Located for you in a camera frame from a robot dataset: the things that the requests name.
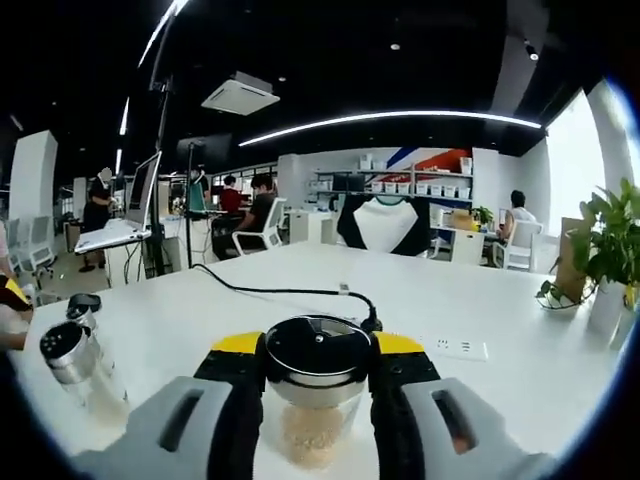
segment ceiling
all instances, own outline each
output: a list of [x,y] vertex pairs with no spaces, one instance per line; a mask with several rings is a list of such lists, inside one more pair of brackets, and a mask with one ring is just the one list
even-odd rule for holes
[[[3,59],[10,95],[0,104],[0,125],[15,129],[13,115],[24,130],[18,135],[51,129],[59,142],[58,182],[113,167],[119,147],[123,169],[132,172],[151,154],[158,132],[160,94],[148,85],[160,42],[140,68],[138,62],[170,1],[120,0],[99,9],[80,0],[41,3],[11,7],[23,35],[3,42],[16,48]],[[180,169],[172,154],[179,138],[231,132],[237,144],[358,113],[449,109],[545,124],[599,74],[583,61],[567,12],[555,3],[191,0],[168,30],[158,68],[157,79],[172,76],[174,86],[162,169]],[[525,37],[538,62],[528,58]],[[201,108],[237,70],[272,83],[281,101],[248,117]],[[120,138],[129,97],[128,130]],[[396,118],[344,124],[234,149],[230,162],[366,146],[481,146],[521,155],[544,135],[485,123]]]

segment black shirt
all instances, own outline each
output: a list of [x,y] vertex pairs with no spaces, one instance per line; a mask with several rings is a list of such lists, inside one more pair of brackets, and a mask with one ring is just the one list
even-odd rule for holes
[[247,231],[261,232],[264,229],[264,224],[267,222],[267,217],[269,216],[271,205],[273,205],[275,198],[276,196],[273,193],[261,193],[256,196],[249,211],[249,213],[256,218]]

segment laptop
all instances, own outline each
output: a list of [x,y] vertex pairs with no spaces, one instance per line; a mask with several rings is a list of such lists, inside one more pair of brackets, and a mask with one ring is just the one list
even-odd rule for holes
[[151,231],[147,230],[149,204],[161,156],[162,152],[156,153],[136,169],[131,198],[124,219],[109,220],[101,230],[80,235],[74,250],[76,254],[117,247],[142,241],[151,236]]

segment cardboard box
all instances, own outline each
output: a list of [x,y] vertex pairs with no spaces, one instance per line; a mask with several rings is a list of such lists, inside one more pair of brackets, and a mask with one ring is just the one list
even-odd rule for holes
[[589,228],[584,220],[562,218],[560,234],[560,255],[555,284],[562,289],[565,296],[573,302],[579,302],[584,290],[585,275],[573,267],[573,246],[567,232],[580,228]]
[[451,224],[458,230],[473,230],[473,216],[468,210],[454,210],[451,214]]

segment black lid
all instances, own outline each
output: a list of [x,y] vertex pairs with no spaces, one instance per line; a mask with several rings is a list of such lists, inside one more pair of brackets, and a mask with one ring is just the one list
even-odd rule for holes
[[84,328],[75,322],[65,322],[49,329],[40,339],[42,356],[46,360],[65,356],[78,345]]
[[267,333],[266,347],[280,367],[311,375],[358,369],[371,353],[371,341],[364,331],[340,318],[323,315],[295,317],[277,324]]

